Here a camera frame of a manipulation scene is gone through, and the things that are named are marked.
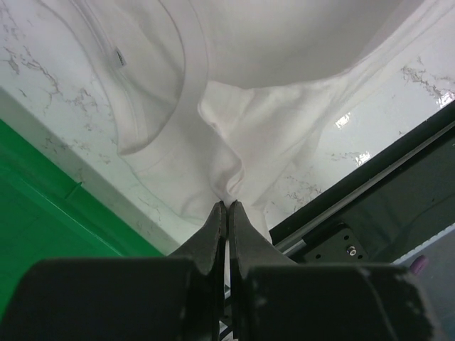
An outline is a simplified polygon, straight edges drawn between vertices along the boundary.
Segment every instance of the purple object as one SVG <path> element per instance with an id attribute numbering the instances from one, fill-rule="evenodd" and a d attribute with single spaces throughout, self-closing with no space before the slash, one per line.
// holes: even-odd
<path id="1" fill-rule="evenodd" d="M 414 275 L 418 275 L 422 272 L 423 269 L 425 269 L 428 263 L 429 263 L 428 258 L 424 255 L 421 255 L 418 256 L 416 260 L 412 262 L 409 269 Z"/>

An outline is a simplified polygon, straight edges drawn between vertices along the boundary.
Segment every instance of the screw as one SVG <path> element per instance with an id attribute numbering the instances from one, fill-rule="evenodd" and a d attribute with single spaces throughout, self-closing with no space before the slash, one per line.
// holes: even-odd
<path id="1" fill-rule="evenodd" d="M 348 247 L 346 252 L 348 252 L 349 256 L 355 256 L 357 254 L 357 250 L 353 246 Z"/>

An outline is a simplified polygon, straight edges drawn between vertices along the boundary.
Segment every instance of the green mat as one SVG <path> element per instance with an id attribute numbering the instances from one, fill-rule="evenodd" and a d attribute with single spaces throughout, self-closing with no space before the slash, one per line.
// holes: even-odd
<path id="1" fill-rule="evenodd" d="M 0 121 L 0 317 L 31 265 L 81 256 L 161 254 Z"/>

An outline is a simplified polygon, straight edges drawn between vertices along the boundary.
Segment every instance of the white fabric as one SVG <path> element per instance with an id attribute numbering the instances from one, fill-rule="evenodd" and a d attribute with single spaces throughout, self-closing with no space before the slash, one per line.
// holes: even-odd
<path id="1" fill-rule="evenodd" d="M 280 174 L 455 23 L 455 0 L 41 1 L 86 50 L 141 182 L 198 226 L 240 200 L 268 239 Z"/>

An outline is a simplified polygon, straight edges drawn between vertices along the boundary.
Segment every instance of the white marble countertop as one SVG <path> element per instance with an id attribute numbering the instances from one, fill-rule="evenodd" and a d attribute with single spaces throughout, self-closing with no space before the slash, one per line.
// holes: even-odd
<path id="1" fill-rule="evenodd" d="M 186 241 L 194 227 L 144 188 L 117 155 L 109 102 L 68 28 L 32 0 L 0 0 L 0 19 L 1 86 L 24 108 L 2 110 L 0 118 L 163 253 Z M 305 170 L 277 181 L 266 209 L 269 226 L 455 99 L 454 55 L 455 32 L 444 32 L 327 126 Z"/>

